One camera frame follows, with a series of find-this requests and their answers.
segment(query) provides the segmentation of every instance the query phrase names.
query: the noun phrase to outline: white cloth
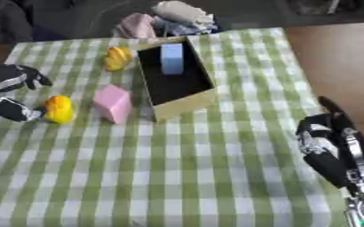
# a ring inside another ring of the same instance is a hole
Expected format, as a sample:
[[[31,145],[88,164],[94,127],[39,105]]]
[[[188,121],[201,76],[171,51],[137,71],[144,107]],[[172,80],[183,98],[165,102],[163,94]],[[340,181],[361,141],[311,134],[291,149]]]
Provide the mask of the white cloth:
[[[208,15],[207,12],[200,8],[194,8],[193,6],[179,2],[169,1],[160,2],[158,5],[152,8],[155,14],[158,16],[182,24],[213,24],[214,19],[212,15]]]

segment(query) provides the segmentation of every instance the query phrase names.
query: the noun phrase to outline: robotic hand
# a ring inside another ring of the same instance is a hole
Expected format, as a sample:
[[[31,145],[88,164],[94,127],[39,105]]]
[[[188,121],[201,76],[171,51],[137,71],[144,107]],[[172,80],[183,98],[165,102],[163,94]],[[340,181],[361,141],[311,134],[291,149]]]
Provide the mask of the robotic hand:
[[[328,113],[299,122],[297,137],[305,162],[337,188],[346,188],[350,227],[364,226],[364,136],[331,100],[319,97]]]
[[[21,65],[0,65],[0,94],[17,90],[25,84],[31,89],[36,89],[36,83],[52,86],[52,82],[38,70]],[[32,121],[45,114],[43,107],[34,110],[28,109],[20,102],[11,98],[0,96],[0,116],[12,121]]]

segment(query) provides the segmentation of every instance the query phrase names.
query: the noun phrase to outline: pink cloth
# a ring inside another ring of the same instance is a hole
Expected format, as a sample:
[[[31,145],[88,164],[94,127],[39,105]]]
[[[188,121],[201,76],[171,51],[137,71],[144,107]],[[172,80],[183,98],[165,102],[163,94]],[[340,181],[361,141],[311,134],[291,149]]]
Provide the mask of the pink cloth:
[[[103,117],[114,123],[123,123],[132,109],[130,93],[112,84],[97,91],[93,103]]]
[[[151,16],[136,12],[124,18],[117,29],[125,38],[156,38],[152,21]]]

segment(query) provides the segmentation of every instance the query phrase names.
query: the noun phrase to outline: pink foam block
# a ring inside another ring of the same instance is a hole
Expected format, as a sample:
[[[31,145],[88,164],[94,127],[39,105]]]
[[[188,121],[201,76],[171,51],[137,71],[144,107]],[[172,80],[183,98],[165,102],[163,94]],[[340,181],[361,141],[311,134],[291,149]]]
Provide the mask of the pink foam block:
[[[95,93],[93,103],[102,116],[114,123],[122,123],[132,109],[130,93],[112,84]]]

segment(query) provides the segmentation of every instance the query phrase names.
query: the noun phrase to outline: floor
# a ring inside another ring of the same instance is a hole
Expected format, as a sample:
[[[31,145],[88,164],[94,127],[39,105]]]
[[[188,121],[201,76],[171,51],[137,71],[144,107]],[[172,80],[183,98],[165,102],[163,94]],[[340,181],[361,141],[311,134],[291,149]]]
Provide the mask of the floor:
[[[151,13],[161,0],[98,0],[89,7],[62,12],[40,12],[42,26],[66,39],[111,36],[112,28],[133,12]],[[293,27],[334,23],[364,22],[364,0],[356,12],[326,16],[301,16],[290,10],[287,0],[184,0],[216,15],[224,30],[254,27]]]
[[[314,94],[336,101],[364,133],[364,23],[292,27],[286,34]]]

